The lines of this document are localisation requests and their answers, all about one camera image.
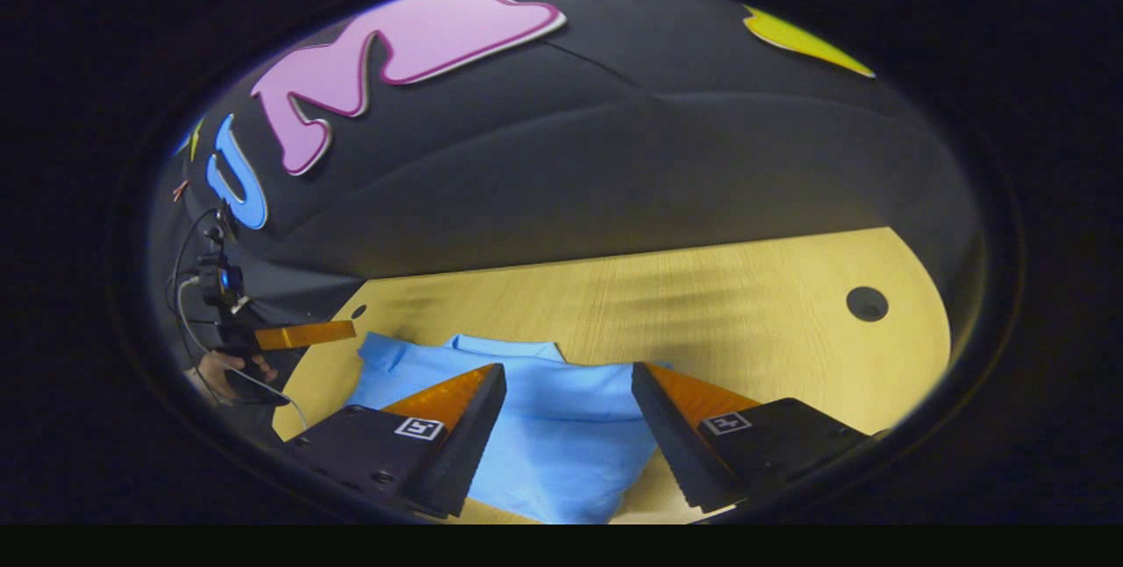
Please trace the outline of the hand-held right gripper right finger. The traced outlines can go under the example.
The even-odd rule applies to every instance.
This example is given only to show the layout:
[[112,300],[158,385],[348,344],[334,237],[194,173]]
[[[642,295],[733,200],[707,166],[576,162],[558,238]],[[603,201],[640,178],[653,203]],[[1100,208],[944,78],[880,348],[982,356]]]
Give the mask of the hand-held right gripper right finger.
[[882,443],[796,397],[758,402],[651,362],[636,362],[631,378],[682,495],[703,513],[779,506]]

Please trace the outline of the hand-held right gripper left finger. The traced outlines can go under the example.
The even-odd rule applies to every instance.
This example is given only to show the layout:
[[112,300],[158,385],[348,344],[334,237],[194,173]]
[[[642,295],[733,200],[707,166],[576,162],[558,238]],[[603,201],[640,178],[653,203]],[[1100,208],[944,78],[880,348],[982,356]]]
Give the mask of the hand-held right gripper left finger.
[[457,518],[506,391],[502,364],[486,363],[389,406],[344,406],[283,451],[365,506]]

